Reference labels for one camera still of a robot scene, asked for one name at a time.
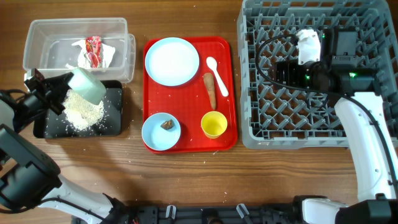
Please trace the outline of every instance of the yellow cup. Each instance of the yellow cup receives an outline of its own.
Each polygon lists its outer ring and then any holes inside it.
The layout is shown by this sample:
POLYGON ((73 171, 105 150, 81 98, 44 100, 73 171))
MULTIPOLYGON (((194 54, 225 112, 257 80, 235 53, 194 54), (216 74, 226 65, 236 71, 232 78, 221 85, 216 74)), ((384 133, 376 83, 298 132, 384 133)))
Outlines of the yellow cup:
POLYGON ((208 138, 216 139, 225 132, 228 121, 222 113, 210 111, 202 117, 200 126, 208 138))

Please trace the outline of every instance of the white plate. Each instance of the white plate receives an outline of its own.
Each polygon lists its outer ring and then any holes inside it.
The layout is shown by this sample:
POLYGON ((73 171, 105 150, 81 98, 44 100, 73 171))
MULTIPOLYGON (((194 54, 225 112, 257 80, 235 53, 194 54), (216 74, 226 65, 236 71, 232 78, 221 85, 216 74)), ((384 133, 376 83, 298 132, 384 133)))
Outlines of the white plate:
POLYGON ((176 37, 156 42, 145 57, 148 75, 165 86, 178 86, 189 81, 198 71, 199 55, 194 46, 176 37))

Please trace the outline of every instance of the black cutting board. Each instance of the black cutting board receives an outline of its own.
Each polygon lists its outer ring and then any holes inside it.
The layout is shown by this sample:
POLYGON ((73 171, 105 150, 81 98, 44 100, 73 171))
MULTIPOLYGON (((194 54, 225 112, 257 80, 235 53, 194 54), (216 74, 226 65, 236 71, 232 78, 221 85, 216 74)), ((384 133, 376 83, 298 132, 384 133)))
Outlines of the black cutting board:
POLYGON ((75 131, 65 113, 58 116, 52 110, 47 110, 43 116, 35 120, 33 135, 46 139, 119 135, 123 111, 122 84, 115 80, 101 82, 106 88, 106 93, 103 98, 104 116, 98 123, 85 131, 75 131))

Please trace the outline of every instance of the white object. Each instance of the white object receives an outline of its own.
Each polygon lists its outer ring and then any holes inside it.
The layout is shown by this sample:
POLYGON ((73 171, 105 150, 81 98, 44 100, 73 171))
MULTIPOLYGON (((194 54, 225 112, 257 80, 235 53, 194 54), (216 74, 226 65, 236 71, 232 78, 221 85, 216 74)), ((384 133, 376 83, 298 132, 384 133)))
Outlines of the white object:
POLYGON ((166 218, 171 218, 171 219, 174 220, 176 212, 177 212, 177 208, 174 205, 167 206, 167 208, 166 208, 166 218))
POLYGON ((309 224, 335 224, 336 214, 347 205, 327 198, 309 198, 302 202, 303 219, 309 224))
POLYGON ((5 124, 8 128, 14 130, 14 125, 12 123, 14 119, 14 110, 8 106, 7 103, 3 102, 3 100, 0 100, 0 111, 0 124, 5 124))
POLYGON ((236 211, 238 212, 241 218, 244 218, 246 215, 250 215, 248 208, 246 208, 246 206, 243 203, 240 203, 239 205, 236 206, 236 211))
MULTIPOLYGON (((58 177, 62 182, 61 187, 51 190, 43 198, 43 200, 48 198, 60 197, 61 199, 64 199, 82 208, 91 210, 93 213, 103 218, 106 218, 109 215, 109 212, 111 211, 113 206, 105 195, 86 190, 83 187, 80 187, 79 185, 70 182, 62 175, 59 175, 58 177)), ((63 211, 65 213, 81 218, 88 224, 97 224, 102 222, 102 220, 100 220, 99 218, 96 218, 77 208, 61 202, 49 201, 39 205, 39 207, 54 208, 63 211)))
POLYGON ((217 72, 216 59, 214 59, 213 57, 208 57, 206 59, 206 63, 207 63, 207 66, 213 71, 214 76, 216 77, 217 84, 218 84, 218 87, 220 88, 221 94, 223 96, 228 96, 229 95, 228 90, 227 90, 223 80, 221 79, 220 75, 217 72))
POLYGON ((319 62, 321 55, 321 43, 318 34, 312 29, 300 30, 298 37, 298 64, 303 65, 307 62, 319 62))
MULTIPOLYGON (((91 68, 91 61, 87 55, 87 50, 86 50, 86 40, 79 40, 75 43, 72 44, 72 46, 80 46, 81 51, 79 56, 77 57, 77 66, 80 68, 85 68, 89 69, 91 68)), ((112 58, 115 52, 115 48, 108 46, 106 44, 101 44, 101 58, 102 58, 102 68, 108 68, 109 64, 112 62, 112 58)), ((67 63, 66 65, 67 68, 70 68, 71 65, 67 63)))
POLYGON ((168 113, 157 113, 150 116, 142 127, 142 139, 145 144, 156 151, 164 151, 173 147, 181 136, 178 120, 168 113), (160 125, 165 121, 173 121, 173 128, 165 130, 160 125))
MULTIPOLYGON (((374 93, 355 93, 353 98, 369 109, 378 121, 397 172, 397 154, 387 130, 381 96, 374 93)), ((388 184, 391 176, 388 174, 389 167, 384 148, 368 116, 361 108, 343 98, 337 102, 335 110, 344 127, 353 155, 358 181, 358 200, 362 202, 375 199, 378 193, 383 193, 387 199, 396 198, 393 187, 388 184)))
POLYGON ((26 81, 27 79, 29 79, 30 77, 31 77, 31 75, 29 75, 29 77, 28 77, 27 73, 24 74, 24 86, 26 87, 28 93, 30 93, 30 90, 29 90, 29 88, 26 86, 25 81, 26 81))
POLYGON ((105 86, 84 68, 75 68, 73 77, 68 82, 72 90, 77 92, 86 101, 98 105, 106 93, 105 86))
POLYGON ((25 44, 23 67, 37 68, 45 78, 56 77, 77 67, 81 50, 72 43, 98 35, 104 44, 115 48, 108 68, 91 68, 99 80, 132 80, 136 60, 136 41, 128 33, 124 18, 42 19, 30 24, 25 44))
POLYGON ((199 55, 186 40, 164 38, 148 50, 145 68, 155 82, 165 86, 178 86, 195 76, 199 68, 199 55))

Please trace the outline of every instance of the clear plastic container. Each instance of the clear plastic container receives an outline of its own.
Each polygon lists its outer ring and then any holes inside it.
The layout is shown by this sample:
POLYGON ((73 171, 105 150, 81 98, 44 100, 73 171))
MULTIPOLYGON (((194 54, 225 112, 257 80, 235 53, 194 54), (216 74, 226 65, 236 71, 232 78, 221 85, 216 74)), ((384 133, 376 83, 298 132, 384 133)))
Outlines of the clear plastic container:
POLYGON ((124 18, 42 19, 30 24, 24 52, 25 70, 37 68, 46 78, 62 75, 77 67, 81 47, 72 43, 98 35, 116 49, 108 68, 88 69, 99 80, 128 83, 134 74, 136 41, 127 31, 124 18))

